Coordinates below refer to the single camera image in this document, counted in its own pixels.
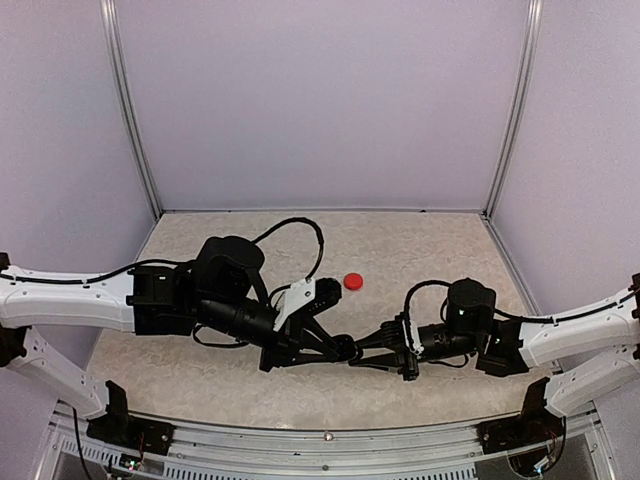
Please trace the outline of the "red round charging case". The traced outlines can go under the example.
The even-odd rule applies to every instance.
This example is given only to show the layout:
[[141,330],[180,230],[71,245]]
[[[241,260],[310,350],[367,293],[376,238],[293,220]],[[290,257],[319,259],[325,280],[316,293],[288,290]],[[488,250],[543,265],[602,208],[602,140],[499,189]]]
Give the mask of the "red round charging case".
[[364,279],[359,273],[350,272],[343,278],[343,285],[347,290],[358,291],[364,285]]

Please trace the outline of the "black charging case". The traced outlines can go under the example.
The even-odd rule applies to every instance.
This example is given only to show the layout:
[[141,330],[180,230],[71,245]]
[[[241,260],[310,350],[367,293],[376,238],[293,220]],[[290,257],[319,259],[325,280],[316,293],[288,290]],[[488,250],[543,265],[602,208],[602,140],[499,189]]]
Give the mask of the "black charging case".
[[336,335],[333,337],[333,341],[335,343],[335,351],[338,355],[338,362],[350,362],[362,357],[362,350],[350,335]]

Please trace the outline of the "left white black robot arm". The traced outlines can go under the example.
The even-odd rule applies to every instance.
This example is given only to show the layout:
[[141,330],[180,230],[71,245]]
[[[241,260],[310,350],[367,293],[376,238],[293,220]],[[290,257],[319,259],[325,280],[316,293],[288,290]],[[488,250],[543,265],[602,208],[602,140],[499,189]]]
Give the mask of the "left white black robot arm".
[[137,336],[189,336],[202,326],[261,348],[263,371],[356,358],[352,337],[329,335],[314,317],[340,300],[340,284],[306,277],[273,307],[260,275],[264,261],[256,243],[237,236],[208,239],[191,261],[141,261],[97,277],[29,272],[3,255],[1,365],[47,385],[127,445],[140,424],[128,413],[124,390],[90,377],[50,347],[37,326],[94,326]]

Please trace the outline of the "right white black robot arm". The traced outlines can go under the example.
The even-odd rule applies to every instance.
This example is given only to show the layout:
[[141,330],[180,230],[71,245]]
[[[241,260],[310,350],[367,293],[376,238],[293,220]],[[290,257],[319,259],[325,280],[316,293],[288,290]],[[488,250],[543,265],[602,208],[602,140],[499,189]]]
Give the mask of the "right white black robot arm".
[[639,278],[599,302],[549,316],[522,316],[496,306],[496,293],[465,278],[443,282],[446,298],[439,324],[417,326],[411,301],[422,281],[407,292],[400,314],[375,333],[357,341],[354,367],[391,371],[411,381],[422,362],[443,364],[457,356],[475,357],[476,369],[507,377],[529,372],[578,354],[592,358],[532,385],[523,413],[511,433],[523,444],[535,442],[551,424],[550,414],[564,417],[578,407],[639,377]]

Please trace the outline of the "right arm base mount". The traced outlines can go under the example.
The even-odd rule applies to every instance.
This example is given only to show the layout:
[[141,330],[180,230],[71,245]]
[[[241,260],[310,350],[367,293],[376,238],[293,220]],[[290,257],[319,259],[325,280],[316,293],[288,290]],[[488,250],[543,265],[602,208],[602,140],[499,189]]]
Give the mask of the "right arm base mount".
[[477,425],[478,438],[485,455],[547,442],[561,437],[564,431],[565,418],[555,417],[548,412],[530,417],[514,415]]

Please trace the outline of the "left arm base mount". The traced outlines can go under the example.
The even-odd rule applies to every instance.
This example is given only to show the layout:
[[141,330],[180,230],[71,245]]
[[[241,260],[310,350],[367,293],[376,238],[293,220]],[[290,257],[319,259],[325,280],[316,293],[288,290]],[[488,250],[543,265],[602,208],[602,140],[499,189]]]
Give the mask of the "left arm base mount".
[[126,414],[105,414],[88,421],[87,436],[107,444],[152,453],[168,454],[176,427],[168,422]]

